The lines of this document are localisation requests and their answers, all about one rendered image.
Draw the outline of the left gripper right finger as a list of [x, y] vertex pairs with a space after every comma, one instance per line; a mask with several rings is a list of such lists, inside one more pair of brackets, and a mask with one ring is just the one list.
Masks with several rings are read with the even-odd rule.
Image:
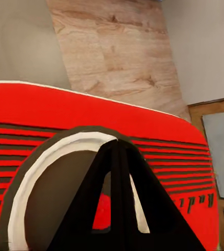
[[[118, 140], [126, 251], [206, 251], [138, 149]], [[138, 230], [132, 176], [150, 233]]]

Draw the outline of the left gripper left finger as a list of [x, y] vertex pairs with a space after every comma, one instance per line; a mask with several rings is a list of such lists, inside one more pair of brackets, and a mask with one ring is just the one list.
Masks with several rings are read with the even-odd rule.
[[[91, 233], [105, 176], [111, 172], [110, 232]], [[47, 251], [126, 251], [118, 140], [104, 143]]]

